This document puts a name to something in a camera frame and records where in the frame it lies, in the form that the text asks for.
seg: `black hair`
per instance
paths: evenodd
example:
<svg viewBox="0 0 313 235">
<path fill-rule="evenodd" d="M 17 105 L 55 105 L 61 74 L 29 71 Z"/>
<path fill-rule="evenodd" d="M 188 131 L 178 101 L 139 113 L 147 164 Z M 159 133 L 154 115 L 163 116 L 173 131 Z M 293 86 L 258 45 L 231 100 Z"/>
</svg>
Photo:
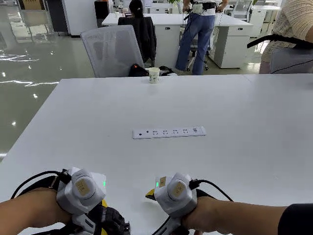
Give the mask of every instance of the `black hair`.
<svg viewBox="0 0 313 235">
<path fill-rule="evenodd" d="M 129 4 L 129 9 L 135 15 L 135 18 L 143 18 L 143 6 L 141 0 L 132 0 Z"/>
</svg>

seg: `forearm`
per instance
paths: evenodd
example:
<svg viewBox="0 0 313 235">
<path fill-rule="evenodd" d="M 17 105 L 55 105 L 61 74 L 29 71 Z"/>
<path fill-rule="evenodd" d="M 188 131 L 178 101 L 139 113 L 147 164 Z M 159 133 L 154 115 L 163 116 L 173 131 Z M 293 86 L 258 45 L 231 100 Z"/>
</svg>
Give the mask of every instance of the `forearm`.
<svg viewBox="0 0 313 235">
<path fill-rule="evenodd" d="M 228 5 L 228 0 L 223 0 L 222 5 L 227 6 Z"/>
<path fill-rule="evenodd" d="M 234 235 L 277 235 L 286 208 L 218 201 L 217 230 Z"/>
<path fill-rule="evenodd" d="M 184 0 L 184 1 L 183 1 L 184 6 L 188 6 L 189 3 L 190 3 L 190 0 Z"/>
<path fill-rule="evenodd" d="M 16 235 L 31 226 L 33 211 L 24 197 L 0 203 L 0 234 Z"/>
</svg>

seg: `blue jeans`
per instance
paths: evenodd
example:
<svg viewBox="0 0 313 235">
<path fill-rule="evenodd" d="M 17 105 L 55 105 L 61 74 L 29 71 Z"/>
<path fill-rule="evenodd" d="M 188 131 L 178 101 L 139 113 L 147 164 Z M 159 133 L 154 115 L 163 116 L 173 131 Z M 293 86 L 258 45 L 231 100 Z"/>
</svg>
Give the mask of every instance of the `blue jeans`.
<svg viewBox="0 0 313 235">
<path fill-rule="evenodd" d="M 176 69 L 186 70 L 190 46 L 194 37 L 198 34 L 198 51 L 192 68 L 193 75 L 202 75 L 203 61 L 214 29 L 215 16 L 201 16 L 192 13 L 181 38 Z"/>
</svg>

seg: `beige sweater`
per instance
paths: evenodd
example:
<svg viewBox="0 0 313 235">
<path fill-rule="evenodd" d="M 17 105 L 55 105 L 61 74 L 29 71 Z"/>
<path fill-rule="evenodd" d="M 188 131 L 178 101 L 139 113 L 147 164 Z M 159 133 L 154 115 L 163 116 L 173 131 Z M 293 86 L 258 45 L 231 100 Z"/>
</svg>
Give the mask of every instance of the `beige sweater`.
<svg viewBox="0 0 313 235">
<path fill-rule="evenodd" d="M 274 25 L 273 34 L 305 40 L 310 28 L 313 27 L 313 0 L 286 0 Z M 294 47 L 295 44 L 272 41 L 262 55 L 262 61 L 270 62 L 274 49 Z"/>
</svg>

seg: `paper cup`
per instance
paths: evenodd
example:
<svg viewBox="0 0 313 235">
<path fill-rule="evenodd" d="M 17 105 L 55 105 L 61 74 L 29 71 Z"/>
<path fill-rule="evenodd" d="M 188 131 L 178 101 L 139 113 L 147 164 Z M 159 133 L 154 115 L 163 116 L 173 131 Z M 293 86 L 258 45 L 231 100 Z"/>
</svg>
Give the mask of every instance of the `paper cup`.
<svg viewBox="0 0 313 235">
<path fill-rule="evenodd" d="M 149 81 L 150 83 L 158 83 L 160 76 L 160 69 L 156 67 L 149 68 Z"/>
</svg>

